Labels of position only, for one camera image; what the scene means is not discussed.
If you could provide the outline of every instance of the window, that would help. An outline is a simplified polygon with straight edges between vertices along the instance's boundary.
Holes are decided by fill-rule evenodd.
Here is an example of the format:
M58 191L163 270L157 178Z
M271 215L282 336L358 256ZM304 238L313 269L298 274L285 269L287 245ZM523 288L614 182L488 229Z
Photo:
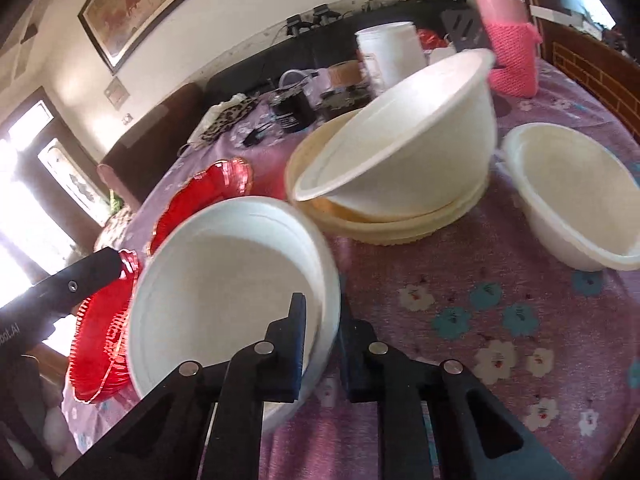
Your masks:
M76 316L69 314L57 320L53 326L56 331L51 334L49 339L45 339L43 343L59 354L69 357L69 354L71 354L71 342L76 333Z
M38 154L38 159L71 198L98 224L104 227L110 216L106 197L71 160L57 139Z
M0 229L49 274L74 257L76 244L41 208L22 182L0 184Z
M53 119L43 101L34 104L15 124L9 128L11 143L16 150L21 152L31 144L42 129Z
M5 248L0 246L0 308L20 296L30 286L27 275Z
M0 182L8 182L18 163L18 154L6 140L0 139Z
M582 4L595 23L604 25L608 29L615 27L616 22L600 0L582 0Z

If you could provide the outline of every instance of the red cloth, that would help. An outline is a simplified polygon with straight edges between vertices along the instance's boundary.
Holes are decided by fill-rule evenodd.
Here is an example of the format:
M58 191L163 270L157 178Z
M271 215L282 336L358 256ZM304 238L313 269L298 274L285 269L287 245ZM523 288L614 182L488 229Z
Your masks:
M533 97L538 93L536 45L542 38L531 23L505 25L485 23L497 62L489 75L491 88L516 97Z

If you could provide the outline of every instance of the metal screw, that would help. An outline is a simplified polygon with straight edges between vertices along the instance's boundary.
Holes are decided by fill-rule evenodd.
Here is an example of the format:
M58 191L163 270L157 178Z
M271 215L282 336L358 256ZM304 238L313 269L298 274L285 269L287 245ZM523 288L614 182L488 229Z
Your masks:
M260 341L255 344L254 352L260 355L269 355L273 352L273 344L268 341Z
M449 359L444 363L444 371L446 371L447 374L458 375L462 373L462 370L462 363L455 359Z
M374 355L384 355L389 352L389 347L382 341L374 341L369 345L369 352Z
M195 375L198 373L198 368L199 368L198 363L195 363L194 361L187 361L180 365L180 368L178 368L178 371L180 372L180 375L182 375L183 377L191 377L192 375Z

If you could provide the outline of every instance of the brown chair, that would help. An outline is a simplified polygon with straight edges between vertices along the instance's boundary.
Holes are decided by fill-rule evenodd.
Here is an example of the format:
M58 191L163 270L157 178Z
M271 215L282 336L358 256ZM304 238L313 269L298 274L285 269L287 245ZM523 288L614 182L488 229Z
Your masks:
M120 137L98 166L100 178L136 210L175 162L205 111L200 87L181 87Z

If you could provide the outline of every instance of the floral tablecloth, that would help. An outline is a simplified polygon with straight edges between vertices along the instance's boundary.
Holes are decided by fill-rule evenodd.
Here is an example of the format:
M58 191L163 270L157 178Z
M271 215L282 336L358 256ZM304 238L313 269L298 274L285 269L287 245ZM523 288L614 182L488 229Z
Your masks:
M577 84L538 61L540 91L494 96L499 134L529 122L575 128L611 150L640 180L640 146ZM255 169L256 194L282 197L286 160L303 135L272 132L238 148L267 113L261 103L210 148L178 160L132 220L122 246L144 255L156 219L181 183L219 158ZM640 408L640 272L578 272L529 231L500 163L465 217L419 242L391 247L331 238L354 315L412 358L465 363L577 480L596 478ZM138 401L132 387L100 405L63 410L86 450ZM312 396L262 444L263 479L366 479L378 474L376 408L349 404L335 356Z

